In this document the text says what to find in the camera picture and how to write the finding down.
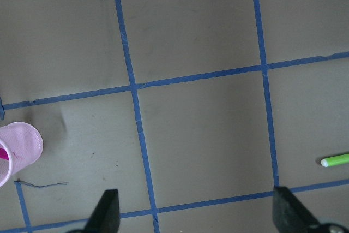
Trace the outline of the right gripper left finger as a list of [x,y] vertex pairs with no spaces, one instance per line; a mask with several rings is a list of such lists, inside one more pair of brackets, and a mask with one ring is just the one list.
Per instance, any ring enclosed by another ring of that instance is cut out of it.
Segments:
[[105,190],[83,232],[118,232],[120,226],[117,189]]

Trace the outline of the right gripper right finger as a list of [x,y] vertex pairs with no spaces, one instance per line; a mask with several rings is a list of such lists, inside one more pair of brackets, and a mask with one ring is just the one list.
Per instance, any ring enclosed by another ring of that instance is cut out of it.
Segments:
[[273,189],[272,220],[278,232],[312,232],[321,227],[287,187]]

